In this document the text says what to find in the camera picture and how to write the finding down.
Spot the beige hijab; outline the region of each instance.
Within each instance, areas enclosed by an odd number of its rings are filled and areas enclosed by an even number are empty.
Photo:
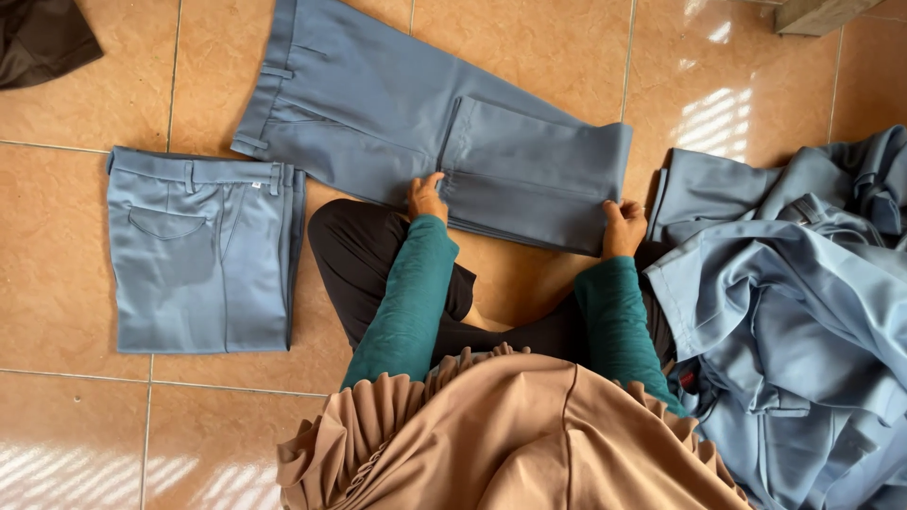
[[[749,508],[694,418],[506,344],[327,399],[278,446],[287,509]]]

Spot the green long-sleeve shirt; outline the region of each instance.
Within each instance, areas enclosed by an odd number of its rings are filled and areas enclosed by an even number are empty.
[[[362,379],[374,382],[384,372],[425,378],[458,252],[441,220],[423,214],[413,221],[341,388]],[[669,411],[686,416],[659,369],[633,259],[605,260],[580,273],[574,287],[588,328],[590,369],[622,385],[639,381]]]

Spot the person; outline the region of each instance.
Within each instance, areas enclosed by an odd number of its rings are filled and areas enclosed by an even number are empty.
[[[309,222],[354,354],[278,446],[285,508],[748,508],[662,375],[670,332],[638,268],[666,250],[638,250],[644,209],[604,202],[601,262],[507,329],[454,263],[443,177],[413,179],[409,222],[346,200]]]

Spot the orange tile floor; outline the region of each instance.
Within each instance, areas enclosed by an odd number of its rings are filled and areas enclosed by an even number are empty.
[[[278,508],[274,445],[350,358],[303,247],[288,353],[115,351],[104,154],[238,157],[272,3],[77,0],[105,56],[0,93],[0,508]],[[907,123],[907,0],[821,38],[727,0],[353,0],[590,123],[635,129],[625,194],[672,146],[753,165]],[[342,196],[309,183],[307,214]],[[592,260],[453,234],[491,319],[539,317]]]

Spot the back pocket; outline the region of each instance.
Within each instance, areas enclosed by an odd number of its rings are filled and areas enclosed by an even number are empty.
[[[626,124],[565,126],[461,97],[441,167],[617,199],[631,134]]]
[[[134,206],[129,210],[129,223],[160,240],[189,235],[200,229],[205,220],[203,216],[184,216]]]

